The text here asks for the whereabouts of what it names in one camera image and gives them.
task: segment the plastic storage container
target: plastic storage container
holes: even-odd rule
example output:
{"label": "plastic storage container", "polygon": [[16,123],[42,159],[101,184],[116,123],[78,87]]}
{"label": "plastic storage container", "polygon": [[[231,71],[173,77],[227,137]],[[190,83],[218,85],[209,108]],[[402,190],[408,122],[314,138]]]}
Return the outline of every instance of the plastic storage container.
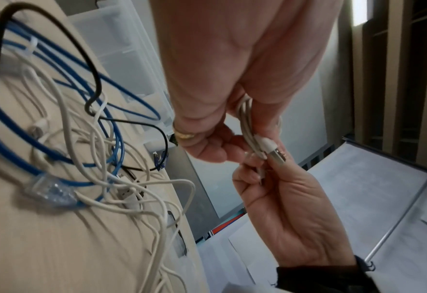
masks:
{"label": "plastic storage container", "polygon": [[[160,114],[160,121],[145,119],[125,113],[132,121],[155,124],[167,135],[173,133],[174,113],[169,102],[162,65],[147,36],[133,5],[122,1],[107,1],[105,7],[72,15],[69,20],[82,35],[88,46],[106,69],[109,76],[130,92],[145,100]],[[154,117],[138,101],[122,93],[127,105],[134,112]],[[161,140],[160,132],[142,127],[148,143]]]}

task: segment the hand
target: hand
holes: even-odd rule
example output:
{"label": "hand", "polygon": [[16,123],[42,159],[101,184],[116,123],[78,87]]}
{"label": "hand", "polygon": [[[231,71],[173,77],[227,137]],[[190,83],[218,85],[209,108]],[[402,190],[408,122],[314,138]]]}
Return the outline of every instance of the hand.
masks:
{"label": "hand", "polygon": [[242,162],[224,125],[245,92],[254,131],[273,138],[279,115],[314,74],[342,0],[151,0],[178,140],[209,162]]}
{"label": "hand", "polygon": [[[344,227],[320,184],[284,154],[282,166],[254,154],[233,173],[257,233],[282,267],[355,265]],[[266,170],[263,185],[257,167]]]}

